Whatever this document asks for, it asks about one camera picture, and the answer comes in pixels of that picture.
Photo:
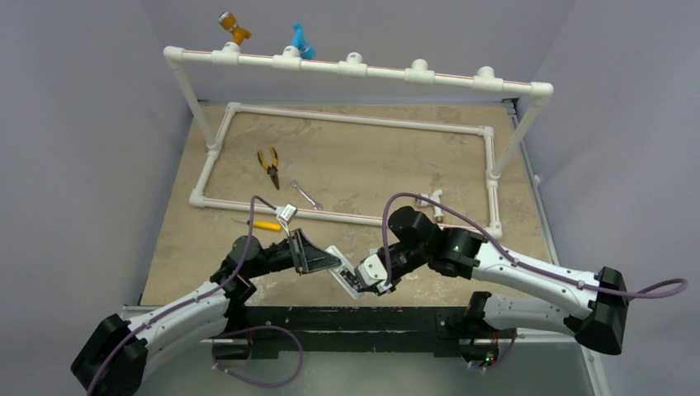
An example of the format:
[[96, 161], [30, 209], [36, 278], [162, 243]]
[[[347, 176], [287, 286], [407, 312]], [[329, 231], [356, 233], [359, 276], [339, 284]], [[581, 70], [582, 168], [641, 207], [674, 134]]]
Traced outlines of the white remote control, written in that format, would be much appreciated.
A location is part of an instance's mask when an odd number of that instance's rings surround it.
[[328, 246], [326, 248], [326, 252], [336, 257], [340, 261], [337, 266], [329, 268], [329, 272], [333, 278], [342, 286], [342, 288], [352, 299], [359, 300], [362, 297], [362, 293], [360, 292], [362, 285], [356, 276], [355, 268], [334, 245]]

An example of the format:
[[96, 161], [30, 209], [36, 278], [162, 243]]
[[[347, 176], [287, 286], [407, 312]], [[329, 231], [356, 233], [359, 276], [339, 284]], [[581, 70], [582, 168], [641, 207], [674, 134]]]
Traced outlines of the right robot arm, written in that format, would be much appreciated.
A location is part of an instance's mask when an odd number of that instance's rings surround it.
[[542, 262], [510, 252], [482, 233], [441, 227], [409, 206], [394, 211], [386, 228], [398, 241], [376, 255], [387, 271], [382, 278], [391, 285], [426, 265], [442, 276], [505, 285], [524, 294], [474, 293], [472, 307], [463, 314], [469, 333], [531, 328], [572, 336], [602, 354], [621, 354], [629, 299], [620, 271], [607, 266], [578, 271]]

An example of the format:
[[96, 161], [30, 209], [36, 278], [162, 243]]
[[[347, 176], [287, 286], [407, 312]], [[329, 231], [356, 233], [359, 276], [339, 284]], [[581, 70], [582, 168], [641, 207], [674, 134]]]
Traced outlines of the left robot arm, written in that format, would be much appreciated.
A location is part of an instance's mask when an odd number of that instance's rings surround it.
[[132, 395], [162, 364], [204, 339], [277, 330], [249, 321], [246, 302], [257, 290], [254, 278], [288, 269], [308, 275], [347, 267], [337, 248], [317, 247], [300, 229], [268, 247], [244, 235], [210, 279], [189, 294], [140, 316], [104, 318], [70, 370], [89, 395]]

